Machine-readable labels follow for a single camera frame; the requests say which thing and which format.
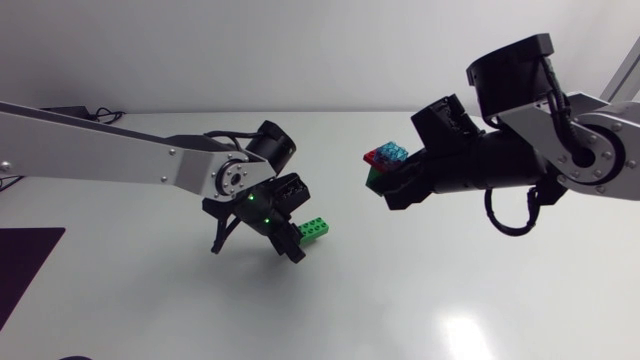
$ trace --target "white table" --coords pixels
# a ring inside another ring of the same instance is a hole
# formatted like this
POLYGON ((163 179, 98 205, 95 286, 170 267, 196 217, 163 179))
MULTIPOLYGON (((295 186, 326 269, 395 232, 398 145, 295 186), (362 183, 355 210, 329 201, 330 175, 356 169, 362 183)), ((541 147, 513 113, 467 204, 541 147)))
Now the white table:
MULTIPOLYGON (((0 332, 2 359, 638 359, 640 204, 569 193, 529 236, 485 216, 482 192, 391 212, 364 186, 368 150, 421 145, 410 113, 128 115, 150 134, 253 131, 270 119, 298 152, 328 235, 294 265, 169 186, 27 178, 0 227, 67 232, 0 332)), ((507 224, 526 189, 498 191, 507 224)))

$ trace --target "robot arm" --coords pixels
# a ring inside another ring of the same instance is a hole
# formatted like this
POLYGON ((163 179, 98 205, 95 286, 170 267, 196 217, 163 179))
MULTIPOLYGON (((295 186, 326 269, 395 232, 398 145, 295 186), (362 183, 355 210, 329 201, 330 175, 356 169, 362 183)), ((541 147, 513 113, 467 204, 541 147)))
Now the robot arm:
POLYGON ((296 263, 305 256, 298 246, 302 233, 289 220, 309 191, 297 174, 276 179, 295 150, 269 121, 251 134, 160 138, 0 103, 0 173, 177 186, 203 196, 203 210, 218 219, 214 253, 244 221, 280 255, 296 263), (213 139, 219 136, 234 145, 213 139), (238 137, 251 141, 243 149, 238 137))
POLYGON ((512 236, 529 232, 540 206, 555 204, 567 189, 640 200, 640 104, 562 93, 547 59, 552 53, 545 34, 478 59, 467 75, 496 131, 480 131, 455 95, 445 97, 411 118, 423 149, 406 160, 397 148, 365 155, 372 165, 367 186, 392 210, 432 193, 486 190, 491 222, 512 236), (523 228, 500 224, 491 208, 492 189, 511 186, 533 186, 523 228))

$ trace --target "dark purple mat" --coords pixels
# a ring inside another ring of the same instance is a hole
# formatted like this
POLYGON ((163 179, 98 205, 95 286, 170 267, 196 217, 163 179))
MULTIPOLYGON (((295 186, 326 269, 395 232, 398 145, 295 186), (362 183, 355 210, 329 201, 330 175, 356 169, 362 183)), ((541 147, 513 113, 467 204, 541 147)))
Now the dark purple mat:
POLYGON ((0 229, 0 330, 64 230, 0 229))

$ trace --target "black cable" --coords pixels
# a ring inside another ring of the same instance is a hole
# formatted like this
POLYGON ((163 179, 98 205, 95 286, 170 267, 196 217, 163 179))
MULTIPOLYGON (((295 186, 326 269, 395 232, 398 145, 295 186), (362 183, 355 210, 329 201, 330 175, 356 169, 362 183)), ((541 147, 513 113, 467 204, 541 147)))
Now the black cable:
POLYGON ((229 139, 231 139, 231 141, 233 141, 233 144, 236 146, 236 149, 238 151, 242 151, 242 147, 238 142, 238 138, 253 139, 253 138, 260 137, 262 135, 263 135, 262 133, 241 133, 241 132, 224 131, 224 130, 214 130, 214 131, 209 131, 207 133, 204 133, 204 136, 210 137, 210 138, 218 137, 218 136, 228 137, 229 139))
POLYGON ((233 136, 241 139, 252 139, 262 136, 262 133, 241 133, 236 131, 224 131, 224 130, 214 130, 209 131, 208 133, 204 133, 204 136, 208 137, 218 137, 218 136, 233 136))
POLYGON ((5 191, 6 189, 8 189, 11 186, 15 185, 18 181, 22 180, 23 178, 24 178, 24 176, 20 176, 20 175, 6 176, 6 177, 3 177, 3 178, 0 178, 0 192, 5 191), (7 185, 4 185, 4 181, 5 180, 9 180, 9 179, 14 179, 14 180, 12 180, 7 185))
POLYGON ((494 128, 496 130, 505 129, 505 125, 504 125, 504 123, 502 123, 502 120, 500 120, 500 117, 496 116, 495 119, 496 119, 496 122, 491 121, 491 119, 482 118, 482 120, 484 120, 485 124, 489 125, 490 127, 494 128))
POLYGON ((107 109, 106 107, 100 107, 98 108, 98 110, 96 111, 95 114, 91 115, 91 120, 95 120, 99 123, 102 124, 106 124, 106 125, 111 125, 114 122, 120 120, 122 118, 123 115, 125 115, 126 112, 124 111, 111 111, 109 109, 107 109), (105 116, 113 116, 113 118, 111 120, 108 121, 100 121, 100 118, 105 117, 105 116))
POLYGON ((527 207, 529 209, 529 221, 527 224, 521 228, 512 228, 506 225, 503 225, 498 221, 496 215, 493 212, 493 203, 491 201, 491 195, 493 195, 493 189, 487 189, 484 193, 484 208, 487 211, 487 216, 489 220, 501 233, 509 236, 522 236, 527 234, 534 226, 536 226, 536 221, 538 220, 538 215, 540 215, 540 203, 538 202, 538 189, 532 187, 529 189, 527 193, 527 207))
POLYGON ((542 58, 541 63, 547 81, 551 86, 551 91, 547 94, 547 101, 549 102, 551 119, 553 120, 556 135, 565 150, 572 155, 574 162, 578 165, 581 163, 587 165, 589 163, 588 153, 585 152, 584 147, 580 144, 576 129, 571 123, 571 105, 569 104, 569 99, 560 89, 560 83, 548 60, 542 58))

